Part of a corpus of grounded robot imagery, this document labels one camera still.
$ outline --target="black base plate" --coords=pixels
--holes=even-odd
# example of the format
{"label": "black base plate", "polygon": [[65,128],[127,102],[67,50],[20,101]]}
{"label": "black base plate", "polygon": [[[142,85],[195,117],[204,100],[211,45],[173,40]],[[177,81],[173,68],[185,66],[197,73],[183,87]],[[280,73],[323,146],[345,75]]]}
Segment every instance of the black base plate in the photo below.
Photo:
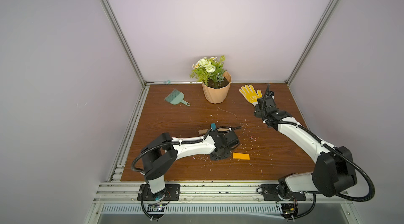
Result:
{"label": "black base plate", "polygon": [[[178,201],[179,188],[180,188],[179,184],[166,184],[166,190],[169,192],[166,193],[166,197],[169,197],[170,201]],[[156,195],[158,195],[158,193],[153,194],[148,184],[143,184],[140,186],[139,193],[137,195],[137,200],[140,201],[141,196],[143,196],[144,201],[154,201]]]}
{"label": "black base plate", "polygon": [[[277,193],[277,184],[262,184],[261,187],[261,191],[263,192],[263,196],[264,196],[264,201],[285,201],[284,199],[281,199],[278,196]],[[295,199],[297,201],[306,201],[306,196],[299,192],[294,192],[292,193],[292,196],[295,197]]]}

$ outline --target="peach plant pot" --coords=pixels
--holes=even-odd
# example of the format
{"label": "peach plant pot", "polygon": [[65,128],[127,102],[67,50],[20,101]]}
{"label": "peach plant pot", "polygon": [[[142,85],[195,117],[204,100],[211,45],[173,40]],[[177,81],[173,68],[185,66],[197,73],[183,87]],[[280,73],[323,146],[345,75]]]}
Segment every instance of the peach plant pot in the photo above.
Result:
{"label": "peach plant pot", "polygon": [[229,92],[230,84],[231,84],[231,75],[229,72],[223,73],[223,76],[229,81],[229,84],[222,88],[210,88],[202,83],[203,92],[205,94],[205,98],[213,104],[221,103],[226,99],[227,93]]}

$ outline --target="small brush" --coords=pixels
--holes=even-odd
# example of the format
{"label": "small brush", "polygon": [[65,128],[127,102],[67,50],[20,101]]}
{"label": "small brush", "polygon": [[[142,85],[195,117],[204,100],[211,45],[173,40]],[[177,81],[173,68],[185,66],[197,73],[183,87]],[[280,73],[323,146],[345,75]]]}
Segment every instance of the small brush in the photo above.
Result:
{"label": "small brush", "polygon": [[174,89],[164,100],[167,102],[170,102],[173,105],[177,105],[181,102],[187,106],[190,106],[191,104],[189,104],[188,102],[183,100],[183,98],[184,98],[184,93],[180,92],[177,89]]}

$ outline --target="brush bristles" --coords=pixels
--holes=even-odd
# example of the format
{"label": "brush bristles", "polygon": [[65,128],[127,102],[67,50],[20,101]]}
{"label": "brush bristles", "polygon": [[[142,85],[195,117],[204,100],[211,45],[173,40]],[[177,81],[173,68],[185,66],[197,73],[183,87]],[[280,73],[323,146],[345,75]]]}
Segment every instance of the brush bristles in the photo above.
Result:
{"label": "brush bristles", "polygon": [[167,102],[171,102],[178,96],[181,92],[177,89],[174,89],[164,100]]}

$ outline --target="white flower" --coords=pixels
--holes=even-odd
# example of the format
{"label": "white flower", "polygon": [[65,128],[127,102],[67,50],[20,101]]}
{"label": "white flower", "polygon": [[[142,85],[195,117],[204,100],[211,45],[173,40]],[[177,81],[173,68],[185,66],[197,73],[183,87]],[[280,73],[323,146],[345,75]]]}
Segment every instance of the white flower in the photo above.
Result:
{"label": "white flower", "polygon": [[205,67],[207,64],[212,64],[210,61],[202,58],[201,60],[198,61],[198,64],[200,64],[202,67]]}
{"label": "white flower", "polygon": [[207,64],[205,64],[204,67],[205,67],[205,69],[206,69],[206,68],[210,67],[211,65],[212,65],[212,62],[211,62],[211,61],[208,61]]}
{"label": "white flower", "polygon": [[216,67],[214,65],[210,65],[209,67],[205,68],[205,70],[208,73],[212,73],[212,72],[214,72],[216,70]]}

